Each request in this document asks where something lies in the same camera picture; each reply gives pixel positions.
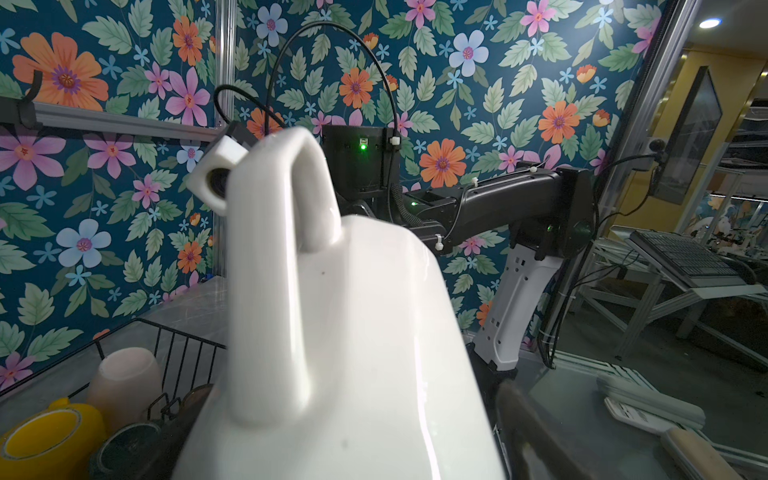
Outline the yellow mug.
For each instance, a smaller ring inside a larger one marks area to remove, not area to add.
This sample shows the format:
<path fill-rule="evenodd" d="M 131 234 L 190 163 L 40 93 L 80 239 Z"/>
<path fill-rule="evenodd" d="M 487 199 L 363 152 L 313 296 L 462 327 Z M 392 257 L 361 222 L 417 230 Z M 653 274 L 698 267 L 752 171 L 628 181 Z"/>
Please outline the yellow mug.
<path fill-rule="evenodd" d="M 87 479 L 89 458 L 106 438 L 95 407 L 61 398 L 1 436 L 1 477 Z"/>

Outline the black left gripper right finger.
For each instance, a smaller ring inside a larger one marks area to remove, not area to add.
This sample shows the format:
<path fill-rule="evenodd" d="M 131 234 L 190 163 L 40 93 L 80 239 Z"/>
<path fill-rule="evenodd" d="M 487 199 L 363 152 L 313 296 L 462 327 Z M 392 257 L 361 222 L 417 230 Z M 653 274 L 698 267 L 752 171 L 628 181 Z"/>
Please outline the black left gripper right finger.
<path fill-rule="evenodd" d="M 512 479 L 622 479 L 594 451 L 579 442 L 511 380 L 503 381 L 495 396 L 505 463 Z"/>

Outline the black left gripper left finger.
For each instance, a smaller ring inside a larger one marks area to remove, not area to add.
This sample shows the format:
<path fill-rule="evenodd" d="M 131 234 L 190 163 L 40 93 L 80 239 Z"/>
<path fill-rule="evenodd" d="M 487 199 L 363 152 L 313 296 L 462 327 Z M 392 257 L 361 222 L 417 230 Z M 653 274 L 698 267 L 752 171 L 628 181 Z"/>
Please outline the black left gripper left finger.
<path fill-rule="evenodd" d="M 128 467 L 128 478 L 138 480 L 170 479 L 197 418 L 213 390 L 205 384 L 187 394 L 177 417 L 142 447 Z"/>

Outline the cream white mug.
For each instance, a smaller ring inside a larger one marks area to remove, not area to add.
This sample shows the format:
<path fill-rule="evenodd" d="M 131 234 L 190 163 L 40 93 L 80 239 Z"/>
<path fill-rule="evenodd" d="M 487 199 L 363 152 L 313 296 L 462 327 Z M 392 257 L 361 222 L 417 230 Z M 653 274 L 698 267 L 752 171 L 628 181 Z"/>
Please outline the cream white mug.
<path fill-rule="evenodd" d="M 228 177 L 227 365 L 176 479 L 501 479 L 434 254 L 342 215 L 294 127 Z"/>

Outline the dark green mug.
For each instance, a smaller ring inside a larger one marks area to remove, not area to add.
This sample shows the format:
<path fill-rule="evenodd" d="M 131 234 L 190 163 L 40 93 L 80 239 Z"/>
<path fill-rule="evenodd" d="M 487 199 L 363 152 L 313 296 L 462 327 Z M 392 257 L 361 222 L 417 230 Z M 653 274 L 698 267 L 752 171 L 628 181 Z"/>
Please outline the dark green mug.
<path fill-rule="evenodd" d="M 161 427 L 155 422 L 133 423 L 117 430 L 91 455 L 89 478 L 109 479 L 137 459 L 139 451 L 160 432 Z"/>

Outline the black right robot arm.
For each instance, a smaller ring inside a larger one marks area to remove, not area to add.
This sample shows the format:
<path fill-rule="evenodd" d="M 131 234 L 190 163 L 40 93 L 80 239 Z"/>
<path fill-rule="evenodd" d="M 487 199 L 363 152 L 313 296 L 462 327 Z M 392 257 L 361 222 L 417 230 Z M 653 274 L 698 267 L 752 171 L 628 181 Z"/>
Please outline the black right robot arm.
<path fill-rule="evenodd" d="M 405 193 L 396 178 L 401 148 L 397 129 L 325 125 L 320 137 L 345 214 L 403 226 L 437 256 L 481 233 L 508 229 L 510 251 L 499 289 L 472 342 L 475 355 L 489 369 L 516 369 L 545 288 L 563 262 L 593 238 L 591 173 L 532 165 L 470 186 Z"/>

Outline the pale pink mug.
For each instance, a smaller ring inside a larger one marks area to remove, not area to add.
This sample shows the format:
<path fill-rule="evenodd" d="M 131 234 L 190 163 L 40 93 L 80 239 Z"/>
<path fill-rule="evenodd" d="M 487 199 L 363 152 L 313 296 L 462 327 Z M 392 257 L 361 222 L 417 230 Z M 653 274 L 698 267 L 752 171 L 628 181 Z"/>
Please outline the pale pink mug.
<path fill-rule="evenodd" d="M 86 403 L 102 415 L 108 434 L 147 417 L 162 395 L 162 375 L 151 351 L 130 347 L 106 356 L 87 389 Z"/>

